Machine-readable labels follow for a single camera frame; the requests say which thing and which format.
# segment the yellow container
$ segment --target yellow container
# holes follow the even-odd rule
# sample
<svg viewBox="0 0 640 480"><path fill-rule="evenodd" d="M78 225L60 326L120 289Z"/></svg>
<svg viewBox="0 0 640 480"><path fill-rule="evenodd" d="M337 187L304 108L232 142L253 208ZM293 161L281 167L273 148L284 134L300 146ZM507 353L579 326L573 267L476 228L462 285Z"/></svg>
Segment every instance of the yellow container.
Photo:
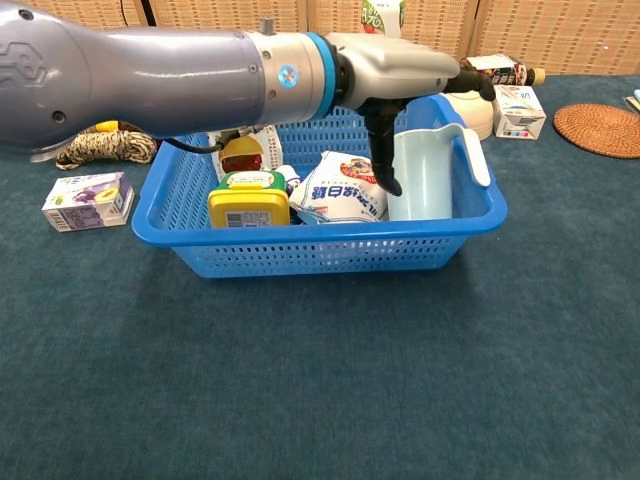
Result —
<svg viewBox="0 0 640 480"><path fill-rule="evenodd" d="M213 227L289 225L289 197L278 172L226 175L207 199Z"/></svg>

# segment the small box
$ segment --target small box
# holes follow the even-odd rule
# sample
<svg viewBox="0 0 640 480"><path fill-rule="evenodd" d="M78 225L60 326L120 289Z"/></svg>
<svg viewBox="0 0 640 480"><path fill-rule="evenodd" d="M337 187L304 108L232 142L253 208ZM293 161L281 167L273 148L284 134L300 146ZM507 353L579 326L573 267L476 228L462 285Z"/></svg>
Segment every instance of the small box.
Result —
<svg viewBox="0 0 640 480"><path fill-rule="evenodd" d="M496 85L493 127L496 137L537 140L547 118L533 88Z"/></svg>
<svg viewBox="0 0 640 480"><path fill-rule="evenodd" d="M126 225L133 198L123 172L59 178L42 213L59 232Z"/></svg>
<svg viewBox="0 0 640 480"><path fill-rule="evenodd" d="M209 144L214 146L222 132L210 132ZM219 152L211 154L218 182L228 173L271 171L282 166L282 145L278 131L268 125L258 133L231 140Z"/></svg>

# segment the white bowl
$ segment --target white bowl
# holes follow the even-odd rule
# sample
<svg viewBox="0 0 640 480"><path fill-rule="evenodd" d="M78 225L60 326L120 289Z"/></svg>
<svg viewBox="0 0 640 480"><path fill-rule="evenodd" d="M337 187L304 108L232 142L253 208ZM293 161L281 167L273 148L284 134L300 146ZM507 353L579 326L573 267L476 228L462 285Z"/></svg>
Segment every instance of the white bowl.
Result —
<svg viewBox="0 0 640 480"><path fill-rule="evenodd" d="M493 130L493 105L480 97L478 92L447 93L444 97L453 109L484 140Z"/></svg>

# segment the white box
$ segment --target white box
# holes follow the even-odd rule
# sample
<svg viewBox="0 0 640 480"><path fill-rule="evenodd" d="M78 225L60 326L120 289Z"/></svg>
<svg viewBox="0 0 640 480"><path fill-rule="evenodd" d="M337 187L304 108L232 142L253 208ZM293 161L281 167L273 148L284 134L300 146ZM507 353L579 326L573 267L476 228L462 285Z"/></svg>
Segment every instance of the white box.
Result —
<svg viewBox="0 0 640 480"><path fill-rule="evenodd" d="M59 232L126 225L133 198L123 172L59 178L42 213Z"/></svg>
<svg viewBox="0 0 640 480"><path fill-rule="evenodd" d="M533 88L496 85L493 127L496 137L537 140L547 118Z"/></svg>

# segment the blue plastic basket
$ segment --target blue plastic basket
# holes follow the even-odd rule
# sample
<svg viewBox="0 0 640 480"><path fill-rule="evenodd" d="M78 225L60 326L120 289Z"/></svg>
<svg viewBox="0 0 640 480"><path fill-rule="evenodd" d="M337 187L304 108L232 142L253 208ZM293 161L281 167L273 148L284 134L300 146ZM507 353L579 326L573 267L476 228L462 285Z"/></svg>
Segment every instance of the blue plastic basket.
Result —
<svg viewBox="0 0 640 480"><path fill-rule="evenodd" d="M396 131L448 123L464 124L444 98L431 96L413 101ZM368 156L362 119L340 108L323 120L280 126L278 133L285 163L302 176L324 150ZM182 140L208 142L205 134ZM452 219L236 229L209 225L206 199L218 184L211 157L165 143L140 192L133 231L149 245L170 247L206 278L439 268L470 235L498 228L507 215L493 172L488 188L475 184L455 142Z"/></svg>

